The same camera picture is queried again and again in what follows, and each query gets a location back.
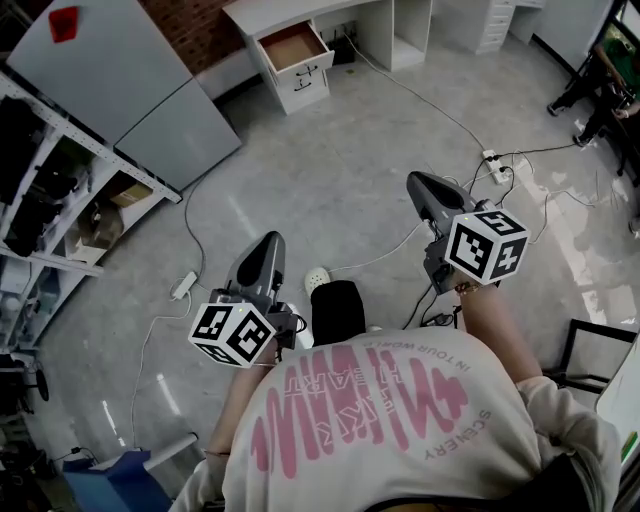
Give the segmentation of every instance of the drawer handle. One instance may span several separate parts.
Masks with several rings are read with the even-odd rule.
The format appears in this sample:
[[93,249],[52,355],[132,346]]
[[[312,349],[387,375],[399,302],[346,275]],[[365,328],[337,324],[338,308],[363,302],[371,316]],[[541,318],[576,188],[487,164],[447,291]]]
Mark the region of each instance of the drawer handle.
[[311,73],[316,69],[318,69],[318,66],[313,66],[313,69],[309,67],[309,64],[305,64],[305,66],[307,66],[307,70],[304,73],[296,73],[296,76],[304,76],[304,75],[311,76]]
[[298,92],[301,91],[302,89],[306,89],[307,87],[309,87],[311,85],[311,82],[309,82],[307,85],[302,85],[302,78],[300,79],[300,87],[298,87],[297,89],[294,89],[294,92]]

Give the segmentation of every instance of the gray floor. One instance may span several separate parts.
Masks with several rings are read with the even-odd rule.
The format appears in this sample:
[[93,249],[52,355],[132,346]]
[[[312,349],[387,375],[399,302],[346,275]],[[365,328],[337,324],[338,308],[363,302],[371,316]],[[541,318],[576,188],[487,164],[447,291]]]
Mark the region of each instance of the gray floor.
[[[589,112],[585,103],[550,117],[545,105],[568,76],[537,46],[512,38],[499,53],[476,57],[436,34],[426,64],[395,76],[498,152],[566,144]],[[415,96],[361,62],[332,69],[328,79],[329,99],[289,117],[264,86],[226,106],[243,146],[205,179],[190,207],[207,254],[204,286],[221,286],[231,262],[254,237],[278,230],[288,244],[281,297],[308,316],[306,270],[373,259],[418,223],[405,191],[409,172],[431,166],[462,182],[473,175],[476,143]],[[633,269],[640,241],[627,231],[637,213],[634,190],[626,176],[615,176],[617,158],[606,141],[533,154],[531,160],[535,175],[528,167],[518,173],[524,185],[506,206],[534,234],[542,227],[547,191],[568,189],[597,205],[586,208],[565,194],[554,196],[549,229],[529,247],[520,273],[503,285],[527,340],[549,365],[557,360],[570,318],[638,328],[640,274]],[[497,200],[505,190],[487,178],[474,195]],[[186,301],[169,302],[168,290],[199,265],[183,208],[184,203],[164,204],[127,234],[105,261],[105,276],[86,280],[42,341],[52,398],[47,404],[35,401],[30,424],[51,457],[77,444],[98,458],[131,446],[130,404],[142,342],[155,315],[186,310]],[[356,281],[370,323],[397,328],[406,321],[427,286],[421,266],[429,239],[420,228],[393,256],[339,274]],[[207,294],[196,289],[193,297],[190,318]],[[451,302],[444,297],[433,311],[450,311]],[[189,346],[190,323],[160,320],[153,331],[136,403],[138,442],[146,448],[189,431],[203,445],[220,412],[232,372]],[[575,364],[606,373],[624,348],[581,340]],[[170,492],[179,489],[196,459],[177,458],[163,469],[159,478]]]

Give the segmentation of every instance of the person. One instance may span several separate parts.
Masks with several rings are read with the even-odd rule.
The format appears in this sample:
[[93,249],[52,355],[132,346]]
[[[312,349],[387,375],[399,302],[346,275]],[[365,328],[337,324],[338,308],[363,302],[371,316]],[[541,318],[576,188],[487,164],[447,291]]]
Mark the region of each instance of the person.
[[594,113],[583,132],[579,136],[573,136],[573,141],[581,147],[591,142],[612,110],[617,119],[629,125],[636,124],[636,120],[631,121],[629,118],[640,111],[640,102],[635,99],[630,106],[622,108],[623,91],[634,98],[637,98],[640,92],[640,55],[617,38],[610,38],[596,45],[593,53],[594,57],[589,62],[585,75],[578,78],[567,92],[547,106],[548,112],[557,116],[559,112],[571,108],[580,98],[600,88],[600,99]]
[[237,371],[172,512],[612,510],[615,428],[542,375],[496,286],[456,282],[467,332],[367,333],[355,284],[312,270],[314,347]]

